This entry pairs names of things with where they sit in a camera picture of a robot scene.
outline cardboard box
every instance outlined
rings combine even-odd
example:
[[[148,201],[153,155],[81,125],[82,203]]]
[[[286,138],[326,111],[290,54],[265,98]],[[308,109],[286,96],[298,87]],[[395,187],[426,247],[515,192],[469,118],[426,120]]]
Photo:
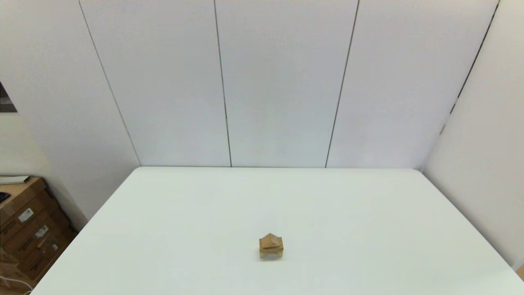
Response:
[[[71,242],[72,238],[73,231],[69,227],[54,237],[49,236],[47,243],[42,243],[40,248],[35,248],[24,262],[18,264],[17,268],[30,277],[33,271],[39,269],[40,261],[51,261],[62,248]]]
[[[13,216],[0,227],[0,245],[7,243],[23,226],[29,223],[38,213],[55,202],[47,192],[41,191],[38,195],[24,204]]]
[[[47,212],[42,212],[36,220],[38,220],[38,222],[35,222],[37,226],[31,225],[32,232],[27,235],[26,239],[15,250],[11,246],[7,246],[6,249],[4,247],[0,248],[0,262],[24,262],[33,249],[45,247],[43,243],[48,238],[52,240],[58,237],[69,226],[68,220],[60,209],[56,209],[51,215]]]
[[[47,248],[46,251],[43,252],[43,259],[39,255],[32,255],[32,261],[31,263],[28,263],[29,266],[21,266],[20,264],[6,264],[0,262],[0,275],[6,278],[22,280],[34,288],[37,285],[37,283],[42,279],[42,277],[46,274],[46,272],[51,268],[54,262],[60,257],[60,255],[67,248],[69,243],[74,239],[76,235],[77,234],[73,232],[71,228],[67,227],[59,235],[56,241],[52,241],[52,243],[47,244],[48,247],[51,248]],[[39,271],[39,269],[41,270],[40,273],[37,274],[35,279],[31,279],[31,277],[29,276],[34,276],[35,271],[30,270],[30,273],[28,275],[27,273],[24,273],[21,270],[21,268],[29,269],[31,267],[35,267],[36,271]],[[22,283],[4,281],[0,279],[0,286],[2,285],[12,289],[27,290],[27,286],[25,286]]]
[[[29,266],[21,264],[8,264],[0,262],[0,275],[10,279],[17,279],[24,281],[35,287],[36,284],[42,279],[46,272],[51,268],[53,263],[60,257],[62,252],[67,248],[69,242],[65,243],[62,248],[57,249],[55,255],[52,258],[36,252],[31,255],[31,264]]]
[[[69,221],[60,209],[55,209],[43,222],[35,222],[19,231],[6,245],[2,253],[14,256],[18,261],[24,261],[32,249],[43,240],[46,234],[55,228],[65,228]]]
[[[22,184],[0,185],[0,192],[11,194],[9,198],[0,203],[0,228],[44,188],[46,184],[40,177],[31,177],[28,182]]]

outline box label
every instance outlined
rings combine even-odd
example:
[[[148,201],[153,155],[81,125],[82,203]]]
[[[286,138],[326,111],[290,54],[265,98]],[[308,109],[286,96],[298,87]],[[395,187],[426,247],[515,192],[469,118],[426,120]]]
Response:
[[[27,210],[25,210],[22,214],[20,214],[18,219],[20,220],[20,222],[23,223],[26,220],[28,220],[33,214],[34,212],[31,210],[31,208],[27,208]]]
[[[37,238],[41,238],[41,237],[43,237],[47,233],[48,230],[49,230],[49,227],[47,227],[47,225],[44,225],[44,226],[42,226],[41,229],[39,229],[36,232],[35,236],[37,236]]]

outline white table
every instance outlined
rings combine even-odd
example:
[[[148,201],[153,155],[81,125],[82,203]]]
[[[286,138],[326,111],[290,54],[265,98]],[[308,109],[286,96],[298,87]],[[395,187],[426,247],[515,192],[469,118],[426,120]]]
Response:
[[[258,239],[283,238],[260,261]],[[142,167],[32,295],[522,295],[414,170]]]

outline white wall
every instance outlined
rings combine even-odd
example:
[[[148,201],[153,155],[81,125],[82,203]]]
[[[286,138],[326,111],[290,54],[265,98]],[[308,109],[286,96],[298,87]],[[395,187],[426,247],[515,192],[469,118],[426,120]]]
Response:
[[[524,1],[501,1],[424,174],[510,264],[524,258]]]
[[[362,0],[328,167],[421,169],[498,0]]]
[[[51,168],[17,113],[0,113],[0,175],[33,175],[44,177],[48,188],[80,230],[88,222],[64,184]]]
[[[75,0],[0,1],[0,81],[89,219],[139,161]]]

